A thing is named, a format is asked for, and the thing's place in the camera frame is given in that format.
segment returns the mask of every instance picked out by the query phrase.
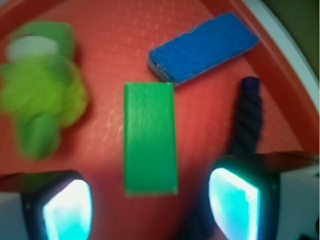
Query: blue foam block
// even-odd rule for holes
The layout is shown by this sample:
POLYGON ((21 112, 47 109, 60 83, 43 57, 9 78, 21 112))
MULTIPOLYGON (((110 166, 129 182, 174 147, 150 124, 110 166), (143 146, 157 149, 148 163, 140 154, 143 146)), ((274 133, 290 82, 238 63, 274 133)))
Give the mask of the blue foam block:
POLYGON ((150 51, 148 65, 163 81, 179 85, 258 42, 234 14, 226 13, 150 51))

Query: green plush toy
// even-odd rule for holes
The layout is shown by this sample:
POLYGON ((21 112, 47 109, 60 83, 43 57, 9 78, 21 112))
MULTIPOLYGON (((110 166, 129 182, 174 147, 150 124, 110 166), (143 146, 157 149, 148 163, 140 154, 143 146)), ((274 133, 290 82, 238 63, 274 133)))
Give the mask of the green plush toy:
POLYGON ((23 25, 11 35, 6 55, 9 63, 0 65, 0 110, 13 116, 25 157, 49 157, 61 143, 60 130, 76 122, 88 103, 72 62, 72 28, 58 22, 23 25))

